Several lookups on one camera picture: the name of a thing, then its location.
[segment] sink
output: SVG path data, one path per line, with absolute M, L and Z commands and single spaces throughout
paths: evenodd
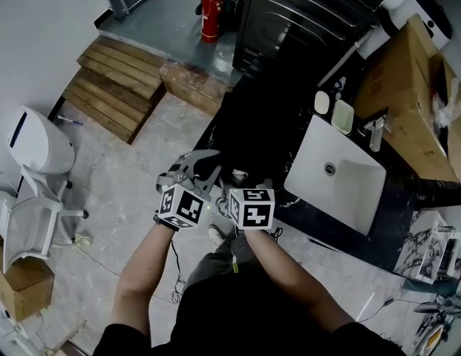
M 369 154 L 314 115 L 284 188 L 367 236 L 386 175 Z

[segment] black sleeve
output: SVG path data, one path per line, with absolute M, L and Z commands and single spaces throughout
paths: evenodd
M 94 356 L 109 355 L 149 355 L 151 341 L 137 329 L 124 324 L 106 327 Z
M 339 327 L 330 335 L 329 343 L 334 355 L 405 356 L 395 343 L 382 339 L 360 323 Z

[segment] white sneaker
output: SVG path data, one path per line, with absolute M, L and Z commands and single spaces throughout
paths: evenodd
M 207 227 L 207 237 L 215 244 L 216 247 L 221 246 L 225 242 L 220 230 L 213 224 Z

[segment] fire extinguisher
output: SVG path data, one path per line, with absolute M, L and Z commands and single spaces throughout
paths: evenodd
M 218 40 L 219 18 L 223 9 L 223 0 L 202 0 L 202 40 L 215 42 Z

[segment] faucet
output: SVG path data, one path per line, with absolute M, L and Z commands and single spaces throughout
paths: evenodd
M 371 132 L 369 147 L 373 152 L 380 151 L 384 128 L 388 129 L 387 115 L 388 108 L 385 108 L 359 123 L 358 131 L 362 136 L 366 137 Z

